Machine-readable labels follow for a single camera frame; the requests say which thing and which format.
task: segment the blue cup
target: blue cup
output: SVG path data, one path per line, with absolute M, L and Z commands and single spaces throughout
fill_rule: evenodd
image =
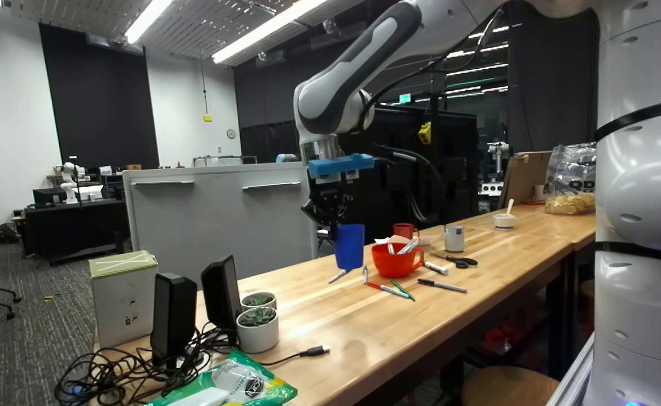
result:
M 363 224 L 340 224 L 333 239 L 335 267 L 351 271 L 363 267 L 364 253 L 364 225 Z

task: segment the computer speaker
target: computer speaker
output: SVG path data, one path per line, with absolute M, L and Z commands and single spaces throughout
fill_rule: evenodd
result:
M 196 284 L 173 273 L 156 273 L 151 359 L 173 369 L 194 336 Z
M 230 336 L 230 342 L 237 344 L 234 319 L 241 312 L 241 302 L 238 302 L 234 257 L 230 256 L 220 262 L 212 262 L 200 273 L 200 286 L 202 286 L 209 324 L 222 329 Z

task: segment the wooden workbench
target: wooden workbench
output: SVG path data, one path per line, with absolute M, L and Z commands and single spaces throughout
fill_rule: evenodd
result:
M 513 231 L 495 231 L 491 214 L 458 221 L 465 225 L 461 256 L 477 260 L 477 267 L 449 276 L 419 269 L 396 280 L 416 302 L 364 286 L 361 273 L 326 284 L 335 276 L 333 257 L 241 280 L 244 295 L 273 292 L 279 307 L 279 346 L 255 359 L 275 362 L 311 346 L 328 346 L 326 357 L 294 359 L 273 371 L 298 389 L 293 405 L 355 405 L 416 359 L 441 350 L 469 324 L 519 290 L 557 278 L 560 262 L 593 242 L 593 218 L 550 218 L 544 207 L 528 206 L 513 211 Z M 441 250 L 441 231 L 422 231 L 419 239 Z M 416 276 L 465 286 L 466 295 L 419 286 Z M 202 301 L 196 310 L 202 326 Z

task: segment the orange bowl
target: orange bowl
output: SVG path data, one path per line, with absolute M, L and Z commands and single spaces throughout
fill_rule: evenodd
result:
M 380 278 L 405 278 L 415 273 L 422 262 L 423 253 L 422 249 L 413 249 L 405 256 L 390 256 L 386 245 L 372 246 L 372 262 Z

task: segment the ceiling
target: ceiling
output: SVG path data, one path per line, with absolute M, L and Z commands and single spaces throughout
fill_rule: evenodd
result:
M 475 44 L 466 42 L 465 52 L 473 52 Z M 484 44 L 477 57 L 460 57 L 460 60 L 449 60 L 432 68 L 426 75 L 419 75 L 415 79 L 404 82 L 400 87 L 387 91 L 380 101 L 396 101 L 398 96 L 409 92 L 413 97 L 428 97 L 428 96 L 440 96 L 446 92 L 449 100 L 460 100 L 460 96 L 469 88 L 497 88 L 507 87 L 507 75 L 510 75 L 510 33 L 497 33 L 491 35 Z M 423 68 L 428 60 L 408 60 L 398 62 L 382 72 L 379 72 L 364 88 L 369 92 L 379 92 L 382 87 L 391 85 L 396 78 L 408 78 Z
M 173 0 L 139 44 L 146 46 L 149 52 L 160 51 L 164 55 L 209 62 L 217 51 L 265 24 L 290 8 L 290 2 L 293 0 Z M 231 60 L 231 64 L 253 60 L 258 51 L 271 51 L 358 2 L 361 0 L 328 0 L 271 42 Z M 146 6 L 149 0 L 5 0 L 5 11 L 42 26 L 121 44 L 123 33 Z

